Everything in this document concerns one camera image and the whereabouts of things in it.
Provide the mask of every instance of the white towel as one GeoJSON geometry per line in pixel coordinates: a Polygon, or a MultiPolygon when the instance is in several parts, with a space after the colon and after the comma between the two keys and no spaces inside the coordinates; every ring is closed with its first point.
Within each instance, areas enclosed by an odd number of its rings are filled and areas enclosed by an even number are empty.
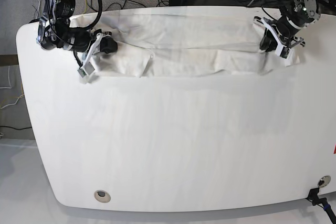
{"type": "MultiPolygon", "coordinates": [[[[72,26],[94,17],[81,16],[72,26]]],[[[298,63],[259,50],[264,28],[233,17],[104,13],[95,29],[111,31],[119,49],[91,59],[97,75],[203,76],[265,74],[298,63]]]]}

